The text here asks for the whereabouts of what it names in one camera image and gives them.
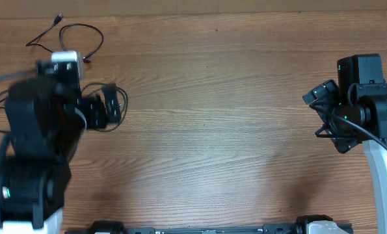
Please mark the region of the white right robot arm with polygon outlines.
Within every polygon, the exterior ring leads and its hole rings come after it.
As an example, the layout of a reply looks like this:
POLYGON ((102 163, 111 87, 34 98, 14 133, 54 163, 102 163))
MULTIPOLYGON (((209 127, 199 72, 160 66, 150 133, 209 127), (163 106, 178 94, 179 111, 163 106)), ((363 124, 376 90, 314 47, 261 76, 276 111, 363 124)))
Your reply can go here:
POLYGON ((323 124, 318 138, 331 139, 339 153, 362 145, 371 171, 377 227, 387 233, 387 82, 378 54, 337 61, 338 80, 328 80, 303 95, 323 124))

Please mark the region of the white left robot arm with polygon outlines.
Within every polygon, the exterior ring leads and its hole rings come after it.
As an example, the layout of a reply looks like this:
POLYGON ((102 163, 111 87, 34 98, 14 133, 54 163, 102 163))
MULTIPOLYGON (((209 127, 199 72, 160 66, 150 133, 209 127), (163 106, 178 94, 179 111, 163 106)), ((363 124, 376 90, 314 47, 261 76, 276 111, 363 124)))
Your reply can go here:
POLYGON ((0 145, 0 233, 59 233, 72 160, 85 131, 109 132, 124 120, 126 92, 76 80, 33 77, 5 90, 10 129, 0 145))

